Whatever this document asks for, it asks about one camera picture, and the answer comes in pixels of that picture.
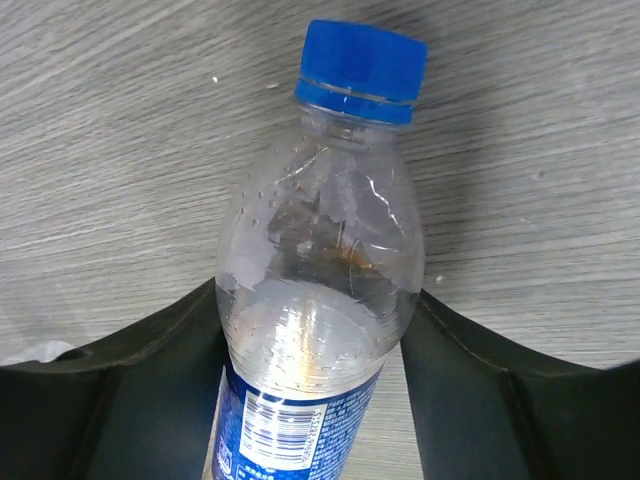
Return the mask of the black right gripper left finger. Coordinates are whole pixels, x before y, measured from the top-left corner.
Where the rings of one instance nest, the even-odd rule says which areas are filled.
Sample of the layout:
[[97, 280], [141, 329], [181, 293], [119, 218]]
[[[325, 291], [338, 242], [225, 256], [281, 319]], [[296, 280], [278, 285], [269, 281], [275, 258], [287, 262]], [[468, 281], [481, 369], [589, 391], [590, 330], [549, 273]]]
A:
[[55, 360], [1, 370], [5, 479], [198, 479], [226, 344], [215, 284]]

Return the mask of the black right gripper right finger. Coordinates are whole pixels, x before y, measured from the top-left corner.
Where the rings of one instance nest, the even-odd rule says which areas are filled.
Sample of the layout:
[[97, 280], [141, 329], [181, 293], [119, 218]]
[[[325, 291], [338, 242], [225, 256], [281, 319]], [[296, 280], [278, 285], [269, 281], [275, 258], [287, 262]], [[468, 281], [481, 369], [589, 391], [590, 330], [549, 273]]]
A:
[[635, 479], [639, 365], [529, 349], [422, 293], [401, 342], [427, 479]]

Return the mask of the clear Pepsi bottle blue label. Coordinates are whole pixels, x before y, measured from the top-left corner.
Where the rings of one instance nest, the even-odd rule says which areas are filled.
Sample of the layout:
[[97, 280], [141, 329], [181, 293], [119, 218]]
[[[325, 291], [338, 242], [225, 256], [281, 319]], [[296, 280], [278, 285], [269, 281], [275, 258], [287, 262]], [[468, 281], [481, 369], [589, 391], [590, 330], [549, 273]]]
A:
[[301, 104], [217, 245], [228, 347], [211, 474], [336, 479], [424, 278], [400, 127]]

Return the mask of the blue Pepsi bottle cap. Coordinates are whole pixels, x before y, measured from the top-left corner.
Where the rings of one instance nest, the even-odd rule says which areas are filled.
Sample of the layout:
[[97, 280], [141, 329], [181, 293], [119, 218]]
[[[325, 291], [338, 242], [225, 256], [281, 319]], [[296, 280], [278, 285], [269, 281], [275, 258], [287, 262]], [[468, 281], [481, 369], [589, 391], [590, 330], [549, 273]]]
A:
[[376, 26], [314, 19], [294, 96], [369, 121], [408, 125], [426, 72], [425, 43]]

